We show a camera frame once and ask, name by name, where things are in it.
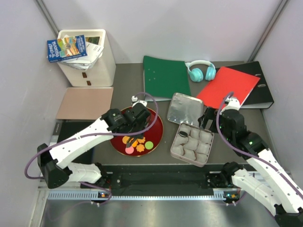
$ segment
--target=black round object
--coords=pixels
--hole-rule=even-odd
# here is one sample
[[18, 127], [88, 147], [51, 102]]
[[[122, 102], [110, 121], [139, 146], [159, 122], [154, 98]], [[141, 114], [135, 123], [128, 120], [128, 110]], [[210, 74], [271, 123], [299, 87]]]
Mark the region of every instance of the black round object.
[[184, 131], [179, 131], [179, 135], [182, 137], [188, 137], [188, 134]]

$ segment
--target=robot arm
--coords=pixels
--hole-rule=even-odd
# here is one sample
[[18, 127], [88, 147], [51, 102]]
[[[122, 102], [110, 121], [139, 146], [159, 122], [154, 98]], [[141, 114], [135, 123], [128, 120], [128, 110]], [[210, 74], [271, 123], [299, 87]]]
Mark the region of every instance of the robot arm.
[[[45, 178], [48, 188], [56, 188], [66, 182], [104, 183], [106, 172], [101, 164], [84, 165], [72, 161], [94, 146], [111, 140], [113, 133], [131, 133], [143, 130], [148, 125], [151, 113], [146, 108], [145, 101], [133, 97], [131, 109], [121, 113], [118, 109], [110, 109], [89, 127], [76, 133], [66, 140], [70, 142], [59, 145], [43, 153], [38, 158], [38, 165]], [[38, 152], [46, 148], [43, 144]]]
[[[275, 216], [280, 226], [303, 226], [303, 199], [298, 194], [302, 194], [303, 191], [278, 164], [263, 139], [247, 130], [244, 117], [238, 111], [240, 104], [236, 98], [231, 97], [227, 101], [227, 106], [222, 109], [219, 116], [219, 127], [223, 136], [235, 148], [265, 160], [273, 168], [257, 158], [237, 153], [262, 175], [270, 188], [249, 176], [248, 172], [235, 162], [224, 165], [220, 173], [221, 181], [225, 185], [235, 185], [244, 189]], [[199, 119], [202, 128], [205, 128], [208, 120], [213, 120], [210, 130], [218, 132], [215, 125], [217, 111], [213, 108], [206, 110]]]

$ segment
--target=headphone headband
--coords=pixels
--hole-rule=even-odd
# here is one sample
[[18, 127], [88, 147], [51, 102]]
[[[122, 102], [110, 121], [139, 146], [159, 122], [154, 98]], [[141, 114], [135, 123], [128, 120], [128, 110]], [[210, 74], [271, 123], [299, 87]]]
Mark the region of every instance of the headphone headband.
[[193, 65], [198, 65], [198, 64], [208, 65], [208, 66], [211, 66], [211, 67], [213, 67], [215, 69], [214, 64], [212, 64], [210, 61], [196, 60], [196, 61], [186, 62], [185, 63], [188, 72], [190, 72], [190, 67], [192, 67]]

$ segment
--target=green folder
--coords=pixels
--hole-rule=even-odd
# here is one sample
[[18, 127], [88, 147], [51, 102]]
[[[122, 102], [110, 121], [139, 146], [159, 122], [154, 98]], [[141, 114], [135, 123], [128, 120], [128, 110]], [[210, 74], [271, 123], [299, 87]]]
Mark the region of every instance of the green folder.
[[149, 56], [143, 58], [144, 91], [157, 101], [171, 100], [178, 92], [191, 96], [184, 61], [170, 61]]

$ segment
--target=reflective metal floor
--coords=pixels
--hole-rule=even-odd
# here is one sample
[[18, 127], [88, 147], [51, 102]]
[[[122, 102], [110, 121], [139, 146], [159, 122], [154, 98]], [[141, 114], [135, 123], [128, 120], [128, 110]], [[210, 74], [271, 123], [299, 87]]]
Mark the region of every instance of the reflective metal floor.
[[[48, 201], [56, 218], [79, 201]], [[235, 207], [222, 201], [111, 201], [104, 207], [81, 204], [57, 221], [44, 213], [42, 227], [278, 227], [248, 194]]]

